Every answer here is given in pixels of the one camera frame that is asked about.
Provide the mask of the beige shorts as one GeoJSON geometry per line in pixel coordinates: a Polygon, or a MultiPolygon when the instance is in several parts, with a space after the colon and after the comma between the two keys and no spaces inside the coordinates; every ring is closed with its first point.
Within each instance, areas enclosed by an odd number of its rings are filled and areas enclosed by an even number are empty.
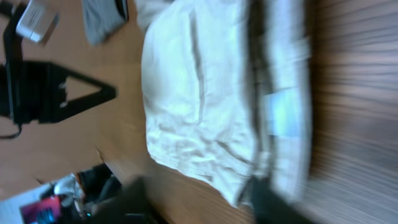
{"type": "Polygon", "coordinates": [[[137,1],[147,150],[236,207],[252,177],[289,203],[308,176],[308,1],[137,1]]]}

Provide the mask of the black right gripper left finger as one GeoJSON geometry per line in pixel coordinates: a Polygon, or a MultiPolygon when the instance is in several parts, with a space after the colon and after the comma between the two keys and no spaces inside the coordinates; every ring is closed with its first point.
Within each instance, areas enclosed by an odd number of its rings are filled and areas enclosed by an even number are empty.
{"type": "Polygon", "coordinates": [[[139,177],[84,223],[168,224],[168,221],[150,203],[144,178],[139,177]]]}

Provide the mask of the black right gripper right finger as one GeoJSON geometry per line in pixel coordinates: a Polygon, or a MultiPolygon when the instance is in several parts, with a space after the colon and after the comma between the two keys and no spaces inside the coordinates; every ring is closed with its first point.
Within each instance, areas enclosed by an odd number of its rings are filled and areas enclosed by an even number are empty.
{"type": "Polygon", "coordinates": [[[280,198],[266,179],[252,177],[250,186],[252,212],[257,224],[313,224],[280,198]]]}

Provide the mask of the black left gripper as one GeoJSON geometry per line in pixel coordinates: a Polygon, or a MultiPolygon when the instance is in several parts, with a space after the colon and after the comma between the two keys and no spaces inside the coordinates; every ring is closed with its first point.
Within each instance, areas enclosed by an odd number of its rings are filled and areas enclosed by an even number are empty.
{"type": "Polygon", "coordinates": [[[1,114],[15,124],[58,123],[115,99],[117,90],[108,83],[54,63],[24,60],[16,27],[26,9],[24,3],[1,3],[1,15],[9,19],[2,34],[6,105],[1,114]]]}

